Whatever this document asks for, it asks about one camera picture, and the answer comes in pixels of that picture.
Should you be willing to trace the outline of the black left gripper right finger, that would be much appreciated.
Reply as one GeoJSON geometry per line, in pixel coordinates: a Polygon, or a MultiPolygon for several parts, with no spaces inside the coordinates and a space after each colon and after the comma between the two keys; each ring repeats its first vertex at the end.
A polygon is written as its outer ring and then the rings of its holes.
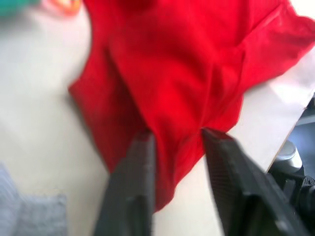
{"type": "Polygon", "coordinates": [[[265,173],[229,135],[208,128],[201,134],[226,236],[310,235],[310,177],[265,173]]]}

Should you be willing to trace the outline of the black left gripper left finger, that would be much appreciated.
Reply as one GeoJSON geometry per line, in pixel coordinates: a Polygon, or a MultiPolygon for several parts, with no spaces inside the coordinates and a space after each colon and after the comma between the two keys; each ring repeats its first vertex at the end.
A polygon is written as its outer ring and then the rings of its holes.
{"type": "Polygon", "coordinates": [[[135,136],[110,175],[95,236],[150,236],[155,212],[156,142],[146,131],[135,136]]]}

